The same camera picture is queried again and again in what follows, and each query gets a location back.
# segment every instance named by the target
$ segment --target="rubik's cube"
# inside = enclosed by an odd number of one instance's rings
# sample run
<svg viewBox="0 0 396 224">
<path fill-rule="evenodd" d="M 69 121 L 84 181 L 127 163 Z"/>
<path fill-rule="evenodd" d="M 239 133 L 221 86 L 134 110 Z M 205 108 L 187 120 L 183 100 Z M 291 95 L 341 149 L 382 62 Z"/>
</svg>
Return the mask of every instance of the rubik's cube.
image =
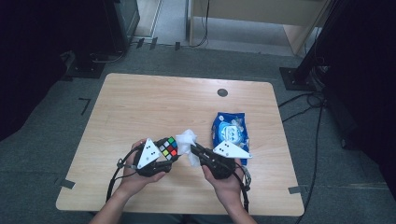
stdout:
<svg viewBox="0 0 396 224">
<path fill-rule="evenodd" d="M 177 160 L 177 142 L 175 138 L 170 137 L 159 147 L 161 153 L 169 161 Z"/>
</svg>

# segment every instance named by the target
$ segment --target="table hole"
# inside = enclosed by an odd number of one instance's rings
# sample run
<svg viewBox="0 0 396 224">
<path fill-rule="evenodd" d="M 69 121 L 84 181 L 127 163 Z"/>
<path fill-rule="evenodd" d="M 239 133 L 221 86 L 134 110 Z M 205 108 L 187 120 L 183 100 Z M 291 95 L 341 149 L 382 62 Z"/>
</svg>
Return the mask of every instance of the table hole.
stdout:
<svg viewBox="0 0 396 224">
<path fill-rule="evenodd" d="M 219 89 L 218 90 L 218 95 L 221 96 L 221 97 L 226 97 L 228 95 L 228 92 L 225 89 Z"/>
</svg>

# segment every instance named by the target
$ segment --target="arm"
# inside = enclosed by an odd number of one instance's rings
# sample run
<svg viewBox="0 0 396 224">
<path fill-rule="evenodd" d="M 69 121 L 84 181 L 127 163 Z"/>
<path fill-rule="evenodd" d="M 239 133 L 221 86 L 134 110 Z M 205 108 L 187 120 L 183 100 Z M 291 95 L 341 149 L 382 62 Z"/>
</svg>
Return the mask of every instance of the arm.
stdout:
<svg viewBox="0 0 396 224">
<path fill-rule="evenodd" d="M 146 142 L 146 139 L 142 139 L 132 145 L 132 148 L 139 146 Z M 126 164 L 131 165 L 134 161 L 133 153 L 126 161 Z M 124 168 L 123 175 L 131 175 L 134 173 L 133 169 Z M 118 223 L 123 211 L 125 204 L 128 200 L 139 192 L 143 187 L 149 183 L 157 182 L 163 176 L 165 172 L 158 173 L 152 177 L 143 177 L 139 174 L 124 177 L 121 180 L 119 187 L 114 191 L 111 198 L 102 207 L 102 209 L 96 214 L 96 216 L 91 220 L 90 224 L 97 223 Z"/>
<path fill-rule="evenodd" d="M 231 175 L 227 179 L 215 179 L 207 166 L 203 165 L 202 170 L 204 171 L 205 179 L 215 189 L 219 201 L 234 223 L 256 223 L 242 205 L 241 187 L 235 176 Z M 243 171 L 241 168 L 236 168 L 235 172 L 243 179 Z"/>
</svg>

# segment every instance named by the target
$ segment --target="hand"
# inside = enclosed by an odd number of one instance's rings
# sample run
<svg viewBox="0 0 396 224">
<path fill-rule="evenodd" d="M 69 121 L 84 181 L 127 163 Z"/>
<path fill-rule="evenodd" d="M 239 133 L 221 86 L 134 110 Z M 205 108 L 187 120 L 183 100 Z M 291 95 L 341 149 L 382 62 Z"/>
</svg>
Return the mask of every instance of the hand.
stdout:
<svg viewBox="0 0 396 224">
<path fill-rule="evenodd" d="M 239 159 L 235 159 L 235 162 L 241 165 Z M 229 206 L 242 206 L 241 186 L 234 175 L 231 175 L 227 179 L 215 179 L 207 166 L 203 165 L 202 170 L 204 171 L 205 179 L 213 186 L 219 201 L 226 209 Z M 236 168 L 235 172 L 240 179 L 243 179 L 244 173 L 239 166 Z"/>
<path fill-rule="evenodd" d="M 135 147 L 140 146 L 141 144 L 144 144 L 144 143 L 146 143 L 146 139 L 141 139 L 140 141 L 138 141 L 132 145 L 131 150 L 134 149 Z M 131 156 L 126 160 L 125 164 L 132 165 L 134 162 L 135 154 L 136 154 L 136 152 L 132 153 Z M 128 197 L 128 198 L 132 197 L 137 192 L 139 192 L 143 187 L 145 187 L 147 184 L 157 182 L 165 176 L 165 172 L 160 172 L 160 173 L 158 173 L 154 176 L 151 176 L 151 177 L 144 177 L 144 176 L 139 175 L 138 173 L 131 175 L 135 172 L 136 172 L 136 170 L 134 170 L 134 169 L 131 169 L 128 167 L 123 168 L 123 175 L 130 175 L 130 176 L 126 176 L 121 180 L 120 186 L 117 189 L 117 191 L 119 193 L 122 193 L 122 195 L 124 197 Z"/>
</svg>

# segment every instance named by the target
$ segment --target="white triangular marker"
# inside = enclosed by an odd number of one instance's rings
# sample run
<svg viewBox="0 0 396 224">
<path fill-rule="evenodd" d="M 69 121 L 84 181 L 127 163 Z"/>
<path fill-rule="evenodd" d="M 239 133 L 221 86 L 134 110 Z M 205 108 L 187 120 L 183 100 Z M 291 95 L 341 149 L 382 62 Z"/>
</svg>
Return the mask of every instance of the white triangular marker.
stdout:
<svg viewBox="0 0 396 224">
<path fill-rule="evenodd" d="M 213 152 L 225 158 L 250 159 L 252 156 L 234 143 L 224 140 L 213 149 Z"/>
<path fill-rule="evenodd" d="M 157 160 L 161 155 L 161 151 L 154 145 L 151 139 L 146 140 L 145 147 L 143 148 L 142 156 L 140 157 L 137 169 L 142 169 L 152 161 Z"/>
</svg>

